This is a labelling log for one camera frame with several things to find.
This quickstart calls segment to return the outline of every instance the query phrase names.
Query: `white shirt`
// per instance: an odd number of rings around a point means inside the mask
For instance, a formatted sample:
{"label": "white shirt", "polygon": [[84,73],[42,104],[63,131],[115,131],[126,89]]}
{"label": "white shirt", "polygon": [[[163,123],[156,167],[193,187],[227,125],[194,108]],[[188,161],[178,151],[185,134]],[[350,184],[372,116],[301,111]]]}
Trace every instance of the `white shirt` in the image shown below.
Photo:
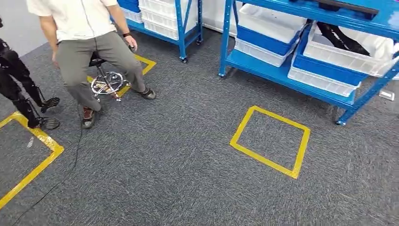
{"label": "white shirt", "polygon": [[115,31],[106,6],[117,0],[26,0],[29,12],[53,16],[57,39],[86,40]]}

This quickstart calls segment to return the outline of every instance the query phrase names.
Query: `yellow tape square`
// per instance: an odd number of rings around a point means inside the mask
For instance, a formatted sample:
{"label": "yellow tape square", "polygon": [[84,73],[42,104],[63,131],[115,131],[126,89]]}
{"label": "yellow tape square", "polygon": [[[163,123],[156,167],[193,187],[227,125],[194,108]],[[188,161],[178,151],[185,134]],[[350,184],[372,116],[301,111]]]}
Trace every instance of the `yellow tape square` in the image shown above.
{"label": "yellow tape square", "polygon": [[[152,60],[149,60],[149,59],[146,59],[146,58],[144,58],[142,56],[139,56],[139,55],[136,55],[136,54],[133,54],[133,55],[140,62],[143,62],[143,63],[147,64],[147,66],[143,69],[143,75],[147,74],[147,72],[149,72],[157,64],[156,62],[154,62]],[[93,81],[93,78],[88,76],[87,77],[87,81],[91,83]],[[117,94],[120,97],[122,97],[129,89],[130,89],[130,86],[125,86],[121,90],[119,90],[117,92]]]}
{"label": "yellow tape square", "polygon": [[25,178],[21,180],[11,191],[0,199],[0,209],[3,208],[16,194],[18,194],[26,185],[28,185],[35,177],[37,177],[47,166],[50,165],[63,151],[64,147],[60,146],[55,140],[49,137],[41,129],[31,129],[28,127],[28,120],[19,112],[14,112],[5,120],[0,122],[0,129],[10,121],[19,122],[24,128],[28,129],[37,139],[43,142],[50,150],[51,155],[34,168]]}
{"label": "yellow tape square", "polygon": [[[289,170],[289,169],[287,169],[287,168],[285,168],[285,167],[283,167],[281,165],[278,165],[277,163],[272,162],[272,161],[266,159],[265,157],[255,153],[255,152],[253,152],[253,151],[251,151],[251,150],[249,150],[249,149],[247,149],[247,148],[245,148],[245,147],[243,147],[243,146],[241,146],[241,145],[239,145],[237,143],[239,137],[242,134],[242,131],[244,131],[244,128],[246,127],[246,125],[247,125],[249,119],[251,118],[252,114],[254,113],[254,111],[266,114],[266,115],[268,115],[268,116],[270,116],[272,118],[275,118],[277,120],[280,120],[280,121],[285,122],[285,123],[287,123],[287,124],[289,124],[291,126],[294,126],[294,127],[297,127],[299,129],[303,130],[303,136],[302,136],[301,144],[299,146],[298,154],[296,154],[296,160],[295,160],[294,168],[292,170]],[[275,114],[273,112],[269,112],[267,110],[264,110],[264,109],[262,109],[262,108],[260,108],[258,106],[252,106],[252,107],[250,107],[248,109],[248,111],[245,114],[244,118],[242,119],[240,125],[238,126],[238,129],[237,129],[236,133],[234,134],[233,138],[230,141],[230,145],[232,147],[234,147],[235,149],[237,149],[237,150],[249,155],[250,157],[262,162],[263,164],[266,164],[266,165],[272,167],[275,170],[278,170],[278,171],[280,171],[280,172],[282,172],[282,173],[284,173],[284,174],[286,174],[286,175],[288,175],[290,177],[293,177],[294,179],[297,179],[298,175],[299,175],[299,171],[301,170],[302,161],[303,161],[303,157],[305,155],[306,147],[308,145],[310,133],[311,133],[311,130],[308,127],[304,126],[304,125],[301,125],[301,124],[299,124],[297,122],[294,122],[294,121],[292,121],[290,119],[281,117],[281,116],[279,116],[279,115],[277,115],[277,114]]]}

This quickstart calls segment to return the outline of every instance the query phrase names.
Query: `white wall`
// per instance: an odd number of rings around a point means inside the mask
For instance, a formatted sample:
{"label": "white wall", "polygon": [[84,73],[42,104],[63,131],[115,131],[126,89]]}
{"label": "white wall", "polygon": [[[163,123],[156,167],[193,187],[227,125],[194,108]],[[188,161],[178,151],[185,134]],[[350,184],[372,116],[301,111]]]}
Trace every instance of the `white wall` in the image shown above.
{"label": "white wall", "polygon": [[[225,0],[203,0],[202,1],[202,21],[204,26],[218,32],[223,31],[224,6]],[[241,8],[242,2],[237,2],[237,11]],[[234,19],[233,7],[231,8],[230,35],[237,34],[236,21]]]}
{"label": "white wall", "polygon": [[26,0],[0,0],[0,17],[4,24],[0,38],[20,56],[47,42],[39,18],[28,12]]}

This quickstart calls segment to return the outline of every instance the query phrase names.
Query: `hand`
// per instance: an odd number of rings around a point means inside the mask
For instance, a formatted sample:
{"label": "hand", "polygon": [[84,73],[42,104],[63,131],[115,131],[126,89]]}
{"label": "hand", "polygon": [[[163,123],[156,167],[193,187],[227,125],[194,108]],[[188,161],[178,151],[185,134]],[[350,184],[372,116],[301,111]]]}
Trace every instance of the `hand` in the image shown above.
{"label": "hand", "polygon": [[135,48],[135,52],[137,51],[137,42],[136,42],[136,40],[132,37],[132,36],[126,36],[125,37],[125,40],[128,42],[128,44],[130,45],[130,46],[132,46],[132,47],[134,47]]}
{"label": "hand", "polygon": [[58,66],[58,62],[57,62],[57,60],[56,60],[56,54],[57,54],[57,52],[56,52],[56,51],[53,51],[52,60],[53,60],[54,65],[56,66],[56,68],[59,69],[60,67]]}

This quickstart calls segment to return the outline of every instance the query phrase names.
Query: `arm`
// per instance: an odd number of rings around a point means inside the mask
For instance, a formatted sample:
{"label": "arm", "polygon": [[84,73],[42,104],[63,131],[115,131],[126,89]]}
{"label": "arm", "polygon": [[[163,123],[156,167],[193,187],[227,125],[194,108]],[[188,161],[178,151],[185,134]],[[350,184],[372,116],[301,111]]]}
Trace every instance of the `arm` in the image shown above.
{"label": "arm", "polygon": [[123,15],[122,9],[120,6],[113,5],[113,6],[107,6],[108,11],[110,12],[112,18],[114,19],[115,23],[118,25],[118,27],[122,30],[123,34],[128,34],[130,33],[128,24],[126,23],[126,18]]}
{"label": "arm", "polygon": [[52,16],[40,16],[39,19],[41,29],[46,36],[47,41],[50,43],[53,52],[57,52],[57,25],[54,21],[54,18]]}
{"label": "arm", "polygon": [[122,30],[123,37],[125,37],[126,42],[128,45],[133,48],[132,51],[137,51],[137,42],[136,40],[130,35],[130,30],[128,24],[126,22],[126,18],[123,15],[122,9],[118,4],[107,6],[108,11],[110,12],[111,16],[113,17],[114,21],[118,25],[118,27]]}

